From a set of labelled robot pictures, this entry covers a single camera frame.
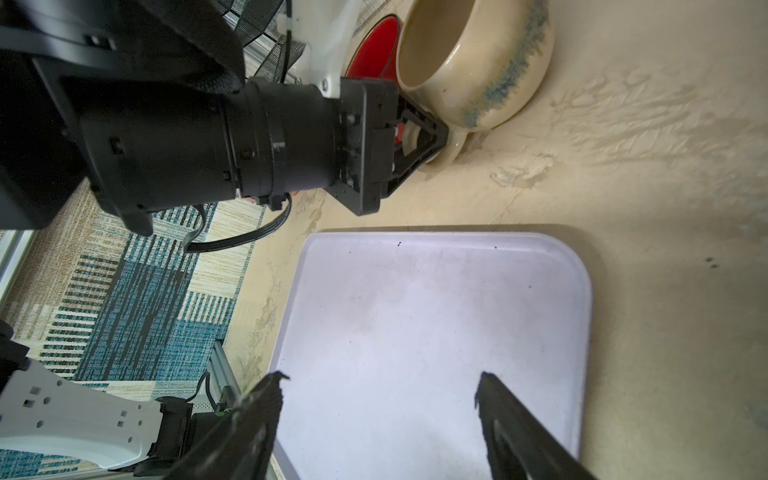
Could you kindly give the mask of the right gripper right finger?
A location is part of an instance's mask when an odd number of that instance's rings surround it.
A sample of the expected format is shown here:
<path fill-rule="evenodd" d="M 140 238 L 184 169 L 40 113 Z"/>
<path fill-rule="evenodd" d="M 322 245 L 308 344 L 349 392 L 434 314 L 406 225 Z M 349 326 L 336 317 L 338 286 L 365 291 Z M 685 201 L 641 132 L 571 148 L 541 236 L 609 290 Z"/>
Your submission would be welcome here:
<path fill-rule="evenodd" d="M 494 479 L 595 480 L 495 374 L 481 374 L 475 407 Z"/>

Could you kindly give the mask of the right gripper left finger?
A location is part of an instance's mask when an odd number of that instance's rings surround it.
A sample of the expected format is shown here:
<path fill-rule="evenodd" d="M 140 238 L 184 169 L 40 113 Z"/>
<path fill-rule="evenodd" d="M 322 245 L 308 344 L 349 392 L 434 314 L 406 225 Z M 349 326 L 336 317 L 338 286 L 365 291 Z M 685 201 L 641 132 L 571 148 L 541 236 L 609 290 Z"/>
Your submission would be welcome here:
<path fill-rule="evenodd" d="M 265 479 L 283 407 L 275 371 L 263 377 L 165 476 L 167 479 Z"/>

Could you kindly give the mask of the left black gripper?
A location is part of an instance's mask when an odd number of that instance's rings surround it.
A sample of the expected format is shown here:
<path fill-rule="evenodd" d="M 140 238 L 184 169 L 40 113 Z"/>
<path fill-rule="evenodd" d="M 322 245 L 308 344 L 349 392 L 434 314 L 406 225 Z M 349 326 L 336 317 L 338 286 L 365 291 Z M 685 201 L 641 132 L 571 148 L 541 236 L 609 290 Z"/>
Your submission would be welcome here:
<path fill-rule="evenodd" d="M 357 216 L 379 210 L 416 170 L 440 153 L 450 129 L 406 98 L 392 81 L 341 80 L 335 103 L 337 177 L 326 191 Z M 396 125 L 404 126 L 395 145 Z"/>

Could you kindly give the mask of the red mug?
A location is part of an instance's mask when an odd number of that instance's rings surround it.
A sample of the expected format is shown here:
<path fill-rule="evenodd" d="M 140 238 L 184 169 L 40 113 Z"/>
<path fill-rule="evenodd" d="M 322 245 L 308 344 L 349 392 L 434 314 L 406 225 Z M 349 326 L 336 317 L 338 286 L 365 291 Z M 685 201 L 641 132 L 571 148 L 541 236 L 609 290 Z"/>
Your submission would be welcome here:
<path fill-rule="evenodd" d="M 396 62 L 401 30 L 402 21 L 396 14 L 379 20 L 357 47 L 344 76 L 387 80 L 399 85 Z"/>

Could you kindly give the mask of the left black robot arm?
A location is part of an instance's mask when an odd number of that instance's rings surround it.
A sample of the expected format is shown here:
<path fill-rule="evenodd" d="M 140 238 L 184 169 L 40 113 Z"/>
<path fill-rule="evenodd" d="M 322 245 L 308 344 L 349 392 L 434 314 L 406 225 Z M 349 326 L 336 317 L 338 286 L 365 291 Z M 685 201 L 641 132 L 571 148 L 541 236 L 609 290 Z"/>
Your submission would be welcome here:
<path fill-rule="evenodd" d="M 83 180 L 149 236 L 167 209 L 234 198 L 265 227 L 294 192 L 379 209 L 442 151 L 447 127 L 384 79 L 341 73 L 358 1 L 5 1 L 1 5 L 1 226 L 40 230 Z"/>

